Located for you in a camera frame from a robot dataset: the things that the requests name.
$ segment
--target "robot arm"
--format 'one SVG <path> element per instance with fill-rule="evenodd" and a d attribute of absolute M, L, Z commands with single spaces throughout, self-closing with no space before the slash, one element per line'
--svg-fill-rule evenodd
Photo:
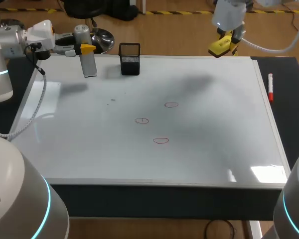
<path fill-rule="evenodd" d="M 258 0 L 258 3 L 268 7 L 289 1 L 290 0 Z M 244 39 L 246 31 L 243 20 L 245 14 L 245 0 L 218 0 L 212 19 L 212 23 L 217 27 L 218 40 L 209 46 L 208 52 L 211 55 L 218 58 L 229 51 L 231 51 L 233 55 L 237 55 L 237 47 L 240 41 L 244 41 L 247 45 L 256 49 L 273 54 L 285 53 L 296 45 L 299 39 L 299 31 L 290 46 L 281 50 L 267 49 L 247 41 Z"/>

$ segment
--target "black cable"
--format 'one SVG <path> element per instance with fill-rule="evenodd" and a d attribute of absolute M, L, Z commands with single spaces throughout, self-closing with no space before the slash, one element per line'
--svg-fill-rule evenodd
<path fill-rule="evenodd" d="M 214 221 L 216 221 L 216 220 L 211 220 L 207 223 L 207 225 L 205 227 L 205 230 L 204 230 L 204 239 L 208 239 L 207 238 L 207 229 L 208 229 L 209 225 L 212 224 L 212 222 L 214 222 Z M 234 239 L 235 238 L 235 228 L 234 228 L 234 226 L 228 220 L 220 220 L 220 221 L 223 221 L 223 222 L 228 224 L 228 226 L 231 229 L 231 239 Z"/>
<path fill-rule="evenodd" d="M 289 11 L 292 11 L 288 6 L 286 6 L 285 4 L 282 4 L 282 6 L 286 7 Z M 299 29 L 296 27 L 295 23 L 295 13 L 293 12 L 293 19 L 291 21 L 291 25 L 294 27 L 294 29 L 296 29 L 297 31 L 299 31 Z"/>
<path fill-rule="evenodd" d="M 27 50 L 27 48 L 29 48 L 30 47 L 30 49 L 31 49 L 31 52 L 32 52 L 32 60 L 29 58 L 29 56 L 26 54 L 26 50 Z M 35 62 L 34 62 L 34 53 L 35 53 L 35 50 L 37 49 L 37 48 L 40 48 L 37 44 L 30 44 L 30 45 L 27 45 L 25 48 L 24 48 L 24 54 L 25 54 L 25 57 L 26 57 L 26 59 L 38 70 L 38 72 L 40 72 L 42 75 L 45 75 L 45 71 L 42 69 L 42 68 L 40 68 L 40 67 L 38 67 L 36 64 L 35 64 Z"/>

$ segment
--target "red ink mark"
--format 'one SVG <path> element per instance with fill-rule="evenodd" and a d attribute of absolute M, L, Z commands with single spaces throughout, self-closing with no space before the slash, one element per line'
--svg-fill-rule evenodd
<path fill-rule="evenodd" d="M 153 139 L 153 141 L 157 144 L 164 144 L 164 143 L 169 142 L 169 139 L 168 138 L 155 138 L 155 139 Z"/>
<path fill-rule="evenodd" d="M 167 108 L 174 108 L 176 106 L 178 106 L 178 103 L 176 103 L 176 102 L 167 102 L 165 104 L 165 107 L 167 107 Z"/>
<path fill-rule="evenodd" d="M 149 122 L 149 120 L 147 119 L 147 118 L 137 118 L 136 120 L 135 120 L 135 122 L 136 123 L 148 123 Z"/>

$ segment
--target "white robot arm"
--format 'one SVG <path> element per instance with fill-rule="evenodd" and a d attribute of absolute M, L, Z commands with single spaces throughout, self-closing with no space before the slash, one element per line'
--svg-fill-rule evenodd
<path fill-rule="evenodd" d="M 259 0 L 262 6 L 268 7 L 277 5 L 280 3 L 286 3 L 289 0 Z M 291 50 L 296 42 L 299 40 L 299 31 L 292 41 L 292 43 L 285 49 L 272 50 L 258 46 L 244 38 L 244 18 L 246 14 L 246 3 L 244 0 L 218 0 L 215 14 L 212 19 L 212 23 L 217 27 L 217 33 L 219 39 L 213 42 L 208 49 L 208 52 L 215 56 L 221 57 L 227 52 L 231 51 L 233 55 L 236 55 L 238 44 L 243 41 L 251 47 L 256 49 L 273 53 L 285 53 Z"/>
<path fill-rule="evenodd" d="M 66 239 L 64 203 L 19 150 L 0 138 L 0 239 Z"/>

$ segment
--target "whiteboard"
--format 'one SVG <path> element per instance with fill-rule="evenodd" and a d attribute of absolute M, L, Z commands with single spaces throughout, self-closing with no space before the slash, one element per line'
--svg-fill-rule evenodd
<path fill-rule="evenodd" d="M 47 89 L 33 124 L 12 140 L 51 184 L 282 188 L 289 167 L 258 64 L 249 57 L 142 56 L 122 76 L 97 55 L 40 62 Z M 33 73 L 12 131 L 38 103 Z"/>

